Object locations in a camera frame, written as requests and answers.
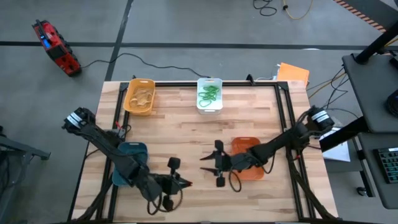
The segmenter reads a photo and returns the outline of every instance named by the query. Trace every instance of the red power tool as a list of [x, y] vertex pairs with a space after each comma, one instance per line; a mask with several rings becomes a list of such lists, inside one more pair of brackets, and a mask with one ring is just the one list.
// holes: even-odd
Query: red power tool
[[36, 24], [32, 25], [37, 37], [40, 39], [44, 50], [50, 58], [69, 76], [81, 72], [81, 65], [73, 54], [68, 42], [57, 29], [48, 21], [40, 22], [36, 19]]

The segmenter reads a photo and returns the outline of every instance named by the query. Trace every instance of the green object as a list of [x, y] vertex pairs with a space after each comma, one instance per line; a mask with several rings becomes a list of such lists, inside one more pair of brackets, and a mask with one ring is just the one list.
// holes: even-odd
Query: green object
[[220, 89], [217, 86], [205, 86], [203, 87], [204, 92], [198, 93], [198, 96], [201, 97], [201, 100], [199, 101], [199, 105], [201, 107], [207, 107], [209, 106], [213, 101], [216, 101], [216, 96], [217, 93], [220, 91]]

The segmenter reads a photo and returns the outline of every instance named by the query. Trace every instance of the gray floor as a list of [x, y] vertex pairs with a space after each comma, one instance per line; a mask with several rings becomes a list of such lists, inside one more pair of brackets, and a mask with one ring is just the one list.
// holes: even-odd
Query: gray floor
[[381, 0], [381, 1], [386, 3], [387, 5], [389, 5], [393, 9], [398, 10], [398, 6], [397, 6], [395, 0]]
[[[36, 41], [30, 25], [39, 18], [52, 22], [70, 42], [114, 42], [126, 2], [5, 0], [0, 7], [0, 40]], [[366, 45], [380, 34], [332, 0], [315, 1], [308, 17], [301, 21], [291, 21], [280, 10], [280, 1], [272, 5], [278, 13], [261, 17], [248, 0], [135, 0], [123, 42]], [[301, 14], [305, 6], [289, 1], [294, 14]], [[82, 65], [95, 59], [109, 60], [113, 50], [73, 49]], [[248, 73], [256, 78], [269, 77], [275, 64], [286, 62], [310, 70], [309, 86], [313, 86], [332, 78], [341, 68], [341, 57], [353, 51], [122, 48], [120, 52], [137, 54], [156, 65], [191, 67], [225, 80], [243, 79]], [[79, 106], [96, 110], [108, 66], [96, 63], [81, 76], [69, 78], [41, 47], [0, 47], [0, 66], [0, 124], [6, 134], [52, 152], [47, 162], [32, 161], [13, 219], [65, 221], [87, 143], [60, 127], [66, 115]], [[133, 75], [154, 80], [197, 79], [188, 71], [158, 70], [136, 58], [121, 57], [112, 80], [129, 80]], [[343, 88], [349, 93], [331, 107], [360, 114], [350, 84]], [[324, 105], [330, 93], [331, 87], [323, 89], [310, 99], [311, 104]], [[353, 120], [345, 112], [330, 113], [343, 124]], [[330, 182], [340, 217], [396, 223], [397, 212], [384, 209], [379, 198], [356, 194], [354, 188], [361, 185], [359, 174], [330, 174]]]

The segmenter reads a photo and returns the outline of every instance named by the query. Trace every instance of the table leg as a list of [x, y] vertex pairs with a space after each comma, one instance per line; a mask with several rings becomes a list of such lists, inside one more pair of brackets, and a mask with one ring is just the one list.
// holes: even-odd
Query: table leg
[[359, 161], [361, 163], [362, 171], [360, 171], [359, 173], [361, 174], [361, 179], [362, 179], [364, 188], [366, 190], [366, 195], [368, 197], [375, 197], [371, 179], [369, 178], [369, 174], [366, 171], [366, 166], [365, 166], [365, 163], [364, 163], [364, 160], [366, 158], [365, 158], [365, 155], [363, 153], [363, 149], [359, 150], [358, 144], [356, 143], [355, 139], [353, 139], [353, 143], [354, 143], [354, 147], [356, 149], [356, 153], [358, 154], [358, 159], [359, 159]]
[[42, 151], [40, 149], [36, 149], [30, 147], [28, 145], [10, 140], [6, 137], [0, 136], [0, 146], [7, 147], [9, 149], [17, 150], [17, 151], [24, 151], [30, 152], [33, 156], [39, 156], [42, 160], [47, 160], [50, 157], [49, 152]]

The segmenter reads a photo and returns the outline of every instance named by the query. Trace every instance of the wooden tabletop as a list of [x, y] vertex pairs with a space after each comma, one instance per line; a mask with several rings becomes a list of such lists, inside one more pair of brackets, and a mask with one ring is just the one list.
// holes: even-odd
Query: wooden tabletop
[[[96, 124], [111, 129], [120, 82], [105, 82], [96, 113]], [[309, 108], [302, 82], [289, 82], [296, 119]], [[214, 161], [199, 161], [214, 150], [214, 141], [224, 142], [227, 152], [235, 137], [257, 137], [267, 142], [281, 133], [275, 90], [268, 86], [223, 87], [223, 109], [219, 115], [200, 115], [196, 109], [196, 87], [157, 87], [150, 116], [130, 116], [132, 130], [126, 141], [143, 142], [149, 151], [150, 171], [168, 174], [169, 157], [181, 158], [177, 172], [193, 182], [184, 189], [180, 208], [154, 216], [147, 214], [147, 202], [137, 188], [119, 188], [115, 222], [271, 222], [297, 221], [292, 184], [285, 149], [277, 151], [274, 169], [262, 180], [243, 181], [235, 193], [228, 182], [217, 188], [215, 177], [200, 167], [214, 167]], [[288, 114], [285, 106], [287, 123]], [[317, 141], [311, 145], [318, 146]], [[95, 150], [90, 145], [88, 153]], [[322, 153], [306, 148], [303, 152], [310, 187], [333, 215], [337, 215]], [[85, 161], [72, 218], [84, 213], [100, 191], [105, 156], [96, 152]], [[264, 167], [268, 170], [270, 162]], [[305, 214], [305, 197], [301, 192]], [[104, 215], [108, 211], [105, 205]]]

